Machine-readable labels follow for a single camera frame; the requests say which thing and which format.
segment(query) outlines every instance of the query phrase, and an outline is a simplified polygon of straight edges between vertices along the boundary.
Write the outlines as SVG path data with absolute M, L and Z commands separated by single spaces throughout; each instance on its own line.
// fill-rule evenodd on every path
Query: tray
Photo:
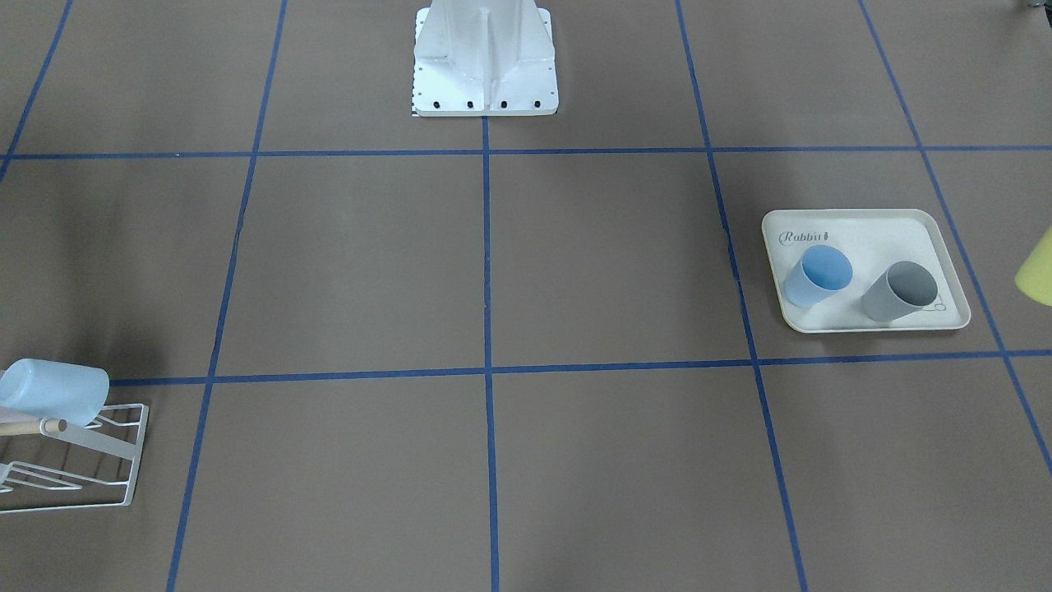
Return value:
M 762 224 L 782 317 L 801 333 L 939 331 L 960 329 L 972 319 L 957 271 L 934 218 L 920 209 L 775 209 Z M 854 268 L 851 283 L 805 309 L 783 299 L 782 282 L 814 244 L 839 248 Z M 896 261 L 925 266 L 938 285 L 927 308 L 891 323 L 877 323 L 862 309 L 862 294 Z

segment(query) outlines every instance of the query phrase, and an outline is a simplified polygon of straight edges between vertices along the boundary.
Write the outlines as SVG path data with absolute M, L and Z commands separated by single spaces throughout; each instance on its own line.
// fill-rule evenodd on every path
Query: blue tape line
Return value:
M 579 147 L 579 148 L 497 148 L 494 156 L 531 154 L 694 154 L 705 151 L 702 146 L 685 147 Z
M 150 158 L 247 158 L 251 151 L 108 151 L 95 154 L 16 154 L 12 160 L 133 160 Z
M 216 376 L 216 368 L 219 366 L 219 352 L 223 344 L 223 330 L 226 326 L 226 313 L 230 305 L 230 291 L 234 287 L 234 273 L 238 264 L 238 244 L 241 240 L 241 230 L 245 224 L 245 210 L 248 207 L 248 196 L 251 193 L 252 176 L 256 173 L 256 152 L 259 151 L 260 141 L 263 137 L 263 124 L 266 120 L 267 101 L 270 97 L 270 85 L 274 83 L 274 70 L 278 64 L 278 49 L 281 46 L 281 35 L 285 24 L 285 9 L 288 0 L 281 0 L 281 9 L 278 13 L 278 25 L 274 34 L 274 45 L 270 48 L 270 62 L 267 66 L 266 82 L 263 84 L 263 98 L 260 101 L 259 117 L 256 121 L 256 136 L 252 140 L 252 156 L 248 161 L 248 171 L 245 173 L 245 187 L 241 195 L 241 207 L 238 210 L 238 224 L 234 231 L 234 244 L 230 247 L 230 261 L 226 269 L 226 281 L 223 285 L 223 300 L 219 308 L 219 320 L 216 323 L 216 342 L 208 363 L 208 379 Z M 179 576 L 179 563 L 182 557 L 183 542 L 186 536 L 186 524 L 189 519 L 190 503 L 194 498 L 194 486 L 197 481 L 197 469 L 201 458 L 201 443 L 204 438 L 205 427 L 208 421 L 208 407 L 211 403 L 213 383 L 208 383 L 204 388 L 204 396 L 201 400 L 201 412 L 198 415 L 197 434 L 194 437 L 194 451 L 190 454 L 189 470 L 186 474 L 186 489 L 183 492 L 183 505 L 179 514 L 179 527 L 176 531 L 176 543 L 171 550 L 171 565 L 168 568 L 167 592 L 175 592 L 176 579 Z
M 266 158 L 305 156 L 479 156 L 481 149 L 265 149 L 258 155 Z
M 861 364 L 884 362 L 922 362 L 940 360 L 999 359 L 1000 352 L 946 352 L 928 354 L 876 354 L 866 356 L 823 356 L 802 359 L 762 359 L 760 366 L 804 366 L 814 364 Z
M 490 156 L 528 156 L 544 154 L 716 154 L 775 152 L 775 151 L 916 151 L 916 146 L 666 146 L 666 147 L 580 147 L 580 148 L 493 148 Z M 1052 150 L 1052 145 L 943 145 L 928 146 L 932 151 L 1043 151 Z M 67 154 L 12 154 L 4 160 L 133 160 L 164 158 L 310 158 L 350 156 L 480 156 L 476 148 L 438 149 L 266 149 L 232 151 L 114 151 L 114 152 L 67 152 Z
M 1052 358 L 1052 350 L 1015 350 L 1013 358 Z M 797 359 L 757 359 L 760 366 L 808 366 L 833 364 L 879 364 L 942 360 L 999 359 L 1000 352 L 932 352 L 922 354 L 875 354 L 864 356 L 817 356 Z M 677 370 L 700 368 L 743 368 L 751 360 L 715 360 L 685 362 L 628 362 L 608 364 L 553 364 L 532 366 L 494 366 L 464 368 L 430 368 L 412 370 L 363 370 L 348 372 L 303 372 L 292 374 L 231 374 L 226 376 L 185 376 L 170 379 L 118 379 L 112 388 L 163 387 L 178 385 L 246 385 L 254 383 L 304 383 L 322 381 L 370 381 L 382 379 L 422 379 L 432 376 L 484 376 L 488 374 L 554 374 L 567 372 L 622 372 L 631 370 Z
M 33 109 L 33 103 L 37 100 L 37 94 L 40 93 L 40 85 L 44 83 L 44 77 L 47 76 L 47 68 L 52 65 L 52 58 L 55 57 L 55 50 L 59 47 L 59 40 L 62 39 L 62 32 L 65 30 L 66 19 L 69 18 L 69 11 L 73 8 L 73 0 L 66 0 L 65 6 L 62 8 L 62 16 L 59 17 L 59 24 L 55 28 L 55 37 L 52 38 L 52 44 L 47 47 L 47 55 L 44 57 L 44 63 L 40 66 L 40 73 L 37 74 L 37 80 L 33 83 L 33 89 L 29 90 L 29 98 L 25 101 L 25 107 L 22 108 L 22 117 L 18 120 L 18 125 L 15 127 L 15 135 L 11 139 L 11 143 L 7 145 L 7 152 L 4 156 L 3 163 L 0 164 L 0 181 L 7 175 L 7 166 L 11 165 L 12 155 L 15 154 L 15 148 L 18 147 L 18 141 L 22 138 L 22 131 L 25 129 L 25 122 L 29 119 L 29 111 Z
M 972 266 L 971 258 L 968 256 L 968 250 L 965 248 L 965 242 L 960 238 L 957 225 L 953 221 L 953 215 L 950 212 L 950 206 L 946 201 L 946 197 L 943 195 L 943 187 L 938 182 L 938 177 L 935 175 L 935 168 L 932 166 L 931 159 L 928 157 L 928 148 L 926 148 L 924 142 L 920 141 L 920 134 L 917 132 L 916 125 L 913 122 L 913 116 L 910 114 L 910 107 L 906 104 L 906 98 L 903 95 L 903 89 L 898 85 L 895 73 L 891 68 L 891 62 L 888 60 L 888 55 L 884 50 L 884 44 L 881 42 L 881 36 L 876 33 L 876 26 L 874 26 L 873 19 L 869 15 L 869 9 L 866 8 L 866 2 L 865 0 L 857 1 L 858 7 L 862 9 L 863 17 L 866 19 L 866 26 L 869 27 L 869 33 L 873 37 L 873 43 L 876 44 L 876 50 L 881 55 L 881 61 L 884 62 L 884 68 L 887 70 L 888 78 L 891 80 L 891 85 L 895 89 L 895 96 L 898 97 L 898 104 L 903 108 L 903 114 L 906 116 L 906 121 L 910 126 L 910 131 L 913 134 L 913 139 L 916 141 L 917 148 L 920 150 L 920 158 L 924 160 L 924 165 L 928 170 L 932 187 L 935 189 L 935 197 L 938 199 L 938 204 L 943 208 L 943 213 L 946 216 L 947 224 L 950 226 L 950 232 L 953 234 L 953 240 L 956 242 L 957 249 L 960 251 L 960 258 L 965 263 L 965 268 L 968 269 L 968 275 L 971 278 L 972 285 L 975 287 L 975 294 L 977 295 L 979 304 L 983 307 L 983 313 L 986 315 L 987 324 L 989 324 L 990 331 L 993 333 L 994 342 L 997 344 L 997 350 L 1000 352 L 1002 360 L 1005 363 L 1005 369 L 1008 371 L 1008 376 L 1012 381 L 1012 387 L 1015 388 L 1015 394 L 1019 400 L 1019 405 L 1023 407 L 1023 412 L 1027 417 L 1027 422 L 1030 424 L 1030 429 L 1034 434 L 1034 440 L 1037 442 L 1037 448 L 1040 450 L 1041 457 L 1045 460 L 1045 467 L 1049 474 L 1052 475 L 1052 456 L 1049 454 L 1045 436 L 1041 435 L 1040 427 L 1037 425 L 1037 419 L 1034 417 L 1033 410 L 1030 407 L 1030 402 L 1027 401 L 1027 395 L 1023 390 L 1023 385 L 1019 383 L 1019 379 L 1015 374 L 1015 368 L 1012 366 L 1012 360 L 1009 356 L 1008 349 L 1005 347 L 1004 340 L 1002 340 L 1000 332 L 997 330 L 997 324 L 994 322 L 993 313 L 987 303 L 986 295 L 983 293 L 983 286 L 979 285 L 978 274 L 976 274 L 975 268 Z
M 1052 350 L 1009 350 L 1008 355 L 1013 359 L 1033 359 L 1052 356 Z
M 366 370 L 359 372 L 306 372 L 299 374 L 246 374 L 216 376 L 217 385 L 245 385 L 251 383 L 307 383 L 318 381 L 370 381 L 378 379 L 422 379 L 426 376 L 479 376 L 482 368 L 440 368 L 424 370 Z
M 724 205 L 723 190 L 720 186 L 720 173 L 716 169 L 715 157 L 712 150 L 712 141 L 709 137 L 708 121 L 705 118 L 705 104 L 702 101 L 701 87 L 697 84 L 697 75 L 694 68 L 694 58 L 690 49 L 690 39 L 687 35 L 687 23 L 683 17 L 683 4 L 681 0 L 675 0 L 675 12 L 680 20 L 680 34 L 683 37 L 683 49 L 687 58 L 687 68 L 690 70 L 690 83 L 694 90 L 694 102 L 697 106 L 697 119 L 702 127 L 702 137 L 705 141 L 706 157 L 709 164 L 709 172 L 712 176 L 712 189 L 715 192 L 716 205 L 720 209 L 720 223 L 727 233 L 727 256 L 730 260 L 731 271 L 737 284 L 739 304 L 742 309 L 742 327 L 745 330 L 746 342 L 749 345 L 750 366 L 756 384 L 756 393 L 760 397 L 760 407 L 763 411 L 764 427 L 767 430 L 767 444 L 771 451 L 771 462 L 774 468 L 774 477 L 778 486 L 778 496 L 782 498 L 782 511 L 785 515 L 786 530 L 789 534 L 789 545 L 792 548 L 793 564 L 796 567 L 796 579 L 800 583 L 802 592 L 807 592 L 807 575 L 804 570 L 804 559 L 800 551 L 800 542 L 796 536 L 796 522 L 793 518 L 792 505 L 789 502 L 789 490 L 786 487 L 785 472 L 782 468 L 782 455 L 778 452 L 777 440 L 774 434 L 774 424 L 771 420 L 770 407 L 767 404 L 767 389 L 764 387 L 764 377 L 756 355 L 756 344 L 752 335 L 752 327 L 749 323 L 749 309 L 745 301 L 745 288 L 742 285 L 742 278 L 737 268 L 737 257 L 734 254 L 734 241 L 731 237 L 730 224 L 727 220 L 727 210 Z
M 743 151 L 916 151 L 916 146 L 726 146 L 713 147 L 719 154 Z
M 483 350 L 486 377 L 486 456 L 489 473 L 489 579 L 501 589 L 501 539 L 497 506 L 497 426 L 493 419 L 492 249 L 489 225 L 489 119 L 482 118 Z
M 555 364 L 537 366 L 498 366 L 493 374 L 548 374 L 559 372 L 615 372 L 625 370 L 675 370 L 685 368 L 739 368 L 752 366 L 752 361 L 724 360 L 696 362 L 632 362 L 613 364 Z
M 167 387 L 173 385 L 207 385 L 207 376 L 186 376 L 178 379 L 117 379 L 109 382 L 110 389 L 126 387 Z
M 986 146 L 930 146 L 925 144 L 928 151 L 1043 151 L 1052 150 L 1052 144 L 1047 145 L 986 145 Z
M 190 516 L 190 501 L 194 497 L 194 486 L 197 483 L 197 469 L 201 462 L 201 445 L 204 442 L 204 428 L 208 420 L 208 407 L 211 405 L 211 385 L 205 385 L 204 396 L 201 399 L 201 411 L 198 413 L 197 433 L 194 435 L 194 450 L 190 452 L 190 465 L 186 472 L 186 487 L 183 489 L 183 504 L 179 510 L 179 526 L 176 528 L 176 543 L 171 549 L 171 565 L 168 567 L 167 592 L 175 592 L 176 578 L 179 575 L 179 563 L 183 556 L 183 542 L 186 538 L 186 523 Z

